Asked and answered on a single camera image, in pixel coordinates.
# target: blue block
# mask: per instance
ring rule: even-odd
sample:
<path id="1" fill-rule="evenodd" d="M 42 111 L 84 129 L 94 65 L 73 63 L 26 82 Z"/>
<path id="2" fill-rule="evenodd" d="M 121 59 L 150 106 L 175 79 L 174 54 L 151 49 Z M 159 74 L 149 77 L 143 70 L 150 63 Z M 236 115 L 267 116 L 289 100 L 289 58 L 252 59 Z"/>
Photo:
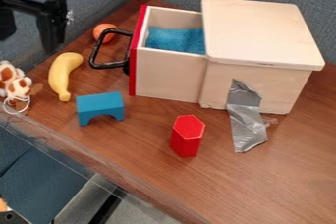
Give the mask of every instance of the blue block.
<path id="1" fill-rule="evenodd" d="M 124 120 L 124 101 L 121 92 L 78 96 L 76 103 L 80 126 L 86 126 L 90 119 L 106 114 L 118 121 Z"/>

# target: white cable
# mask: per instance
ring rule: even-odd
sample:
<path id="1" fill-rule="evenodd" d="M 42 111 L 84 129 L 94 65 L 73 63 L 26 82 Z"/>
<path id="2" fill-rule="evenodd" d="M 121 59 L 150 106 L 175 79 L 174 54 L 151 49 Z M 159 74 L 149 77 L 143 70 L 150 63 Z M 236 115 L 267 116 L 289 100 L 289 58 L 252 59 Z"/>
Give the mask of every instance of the white cable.
<path id="1" fill-rule="evenodd" d="M 7 109 L 6 104 L 8 103 L 9 100 L 12 100 L 12 99 L 17 99 L 17 100 L 20 100 L 20 101 L 22 101 L 22 102 L 26 102 L 26 103 L 27 103 L 27 104 L 26 104 L 26 107 L 25 107 L 24 109 L 22 109 L 22 110 L 20 110 L 20 111 L 16 111 L 16 112 L 11 112 L 11 111 L 9 111 L 9 110 Z M 10 115 L 18 115 L 18 114 L 20 114 L 20 113 L 25 112 L 25 111 L 29 108 L 29 106 L 30 106 L 30 102 L 31 102 L 31 100 L 30 100 L 30 96 L 27 97 L 27 98 L 19 98 L 19 97 L 10 98 L 10 97 L 7 97 L 7 98 L 5 99 L 5 101 L 4 101 L 4 103 L 2 104 L 2 108 L 4 109 L 4 111 L 5 111 L 6 113 L 8 113 L 8 114 L 10 114 Z"/>

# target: red cylinder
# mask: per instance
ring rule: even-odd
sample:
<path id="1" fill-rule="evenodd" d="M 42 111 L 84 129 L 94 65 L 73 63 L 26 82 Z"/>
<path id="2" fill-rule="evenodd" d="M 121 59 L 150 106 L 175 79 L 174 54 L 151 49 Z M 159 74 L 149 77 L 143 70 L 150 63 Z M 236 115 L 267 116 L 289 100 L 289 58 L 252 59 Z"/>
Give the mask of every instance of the red cylinder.
<path id="1" fill-rule="evenodd" d="M 177 117 L 170 146 L 181 157 L 197 156 L 205 124 L 194 115 Z"/>

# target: box handle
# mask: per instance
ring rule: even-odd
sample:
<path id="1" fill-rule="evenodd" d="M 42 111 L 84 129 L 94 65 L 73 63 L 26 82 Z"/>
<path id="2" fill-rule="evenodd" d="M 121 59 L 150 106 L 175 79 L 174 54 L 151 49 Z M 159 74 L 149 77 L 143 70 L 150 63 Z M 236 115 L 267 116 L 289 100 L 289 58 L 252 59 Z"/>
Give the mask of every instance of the box handle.
<path id="1" fill-rule="evenodd" d="M 119 61 L 119 62 L 110 62 L 110 63 L 102 63 L 102 64 L 97 64 L 95 63 L 95 59 L 98 56 L 99 49 L 101 47 L 101 44 L 105 38 L 105 36 L 109 33 L 116 33 L 120 35 L 124 35 L 130 38 L 130 43 L 128 46 L 128 50 L 126 52 L 124 61 Z M 123 67 L 123 71 L 126 75 L 129 74 L 129 52 L 130 52 L 130 46 L 131 46 L 131 41 L 132 41 L 133 34 L 131 32 L 127 31 L 122 31 L 118 29 L 113 29 L 109 28 L 104 30 L 101 35 L 99 36 L 98 40 L 96 41 L 94 48 L 92 50 L 92 53 L 89 57 L 89 65 L 96 70 L 105 70 L 105 69 L 112 69 L 112 68 L 121 68 Z"/>

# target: orange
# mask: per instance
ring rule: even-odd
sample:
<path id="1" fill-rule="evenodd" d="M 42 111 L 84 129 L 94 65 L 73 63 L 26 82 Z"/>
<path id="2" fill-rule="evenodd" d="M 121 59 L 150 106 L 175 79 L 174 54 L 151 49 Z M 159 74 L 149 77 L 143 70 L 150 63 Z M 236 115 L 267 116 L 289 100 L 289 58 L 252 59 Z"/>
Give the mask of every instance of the orange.
<path id="1" fill-rule="evenodd" d="M 94 30 L 93 30 L 93 37 L 97 40 L 99 38 L 99 36 L 102 34 L 102 32 L 106 29 L 109 28 L 114 28 L 117 29 L 117 26 L 113 25 L 113 24 L 99 24 L 97 25 Z M 103 43 L 108 43 L 110 42 L 113 37 L 114 37 L 115 33 L 109 33 L 105 36 Z"/>

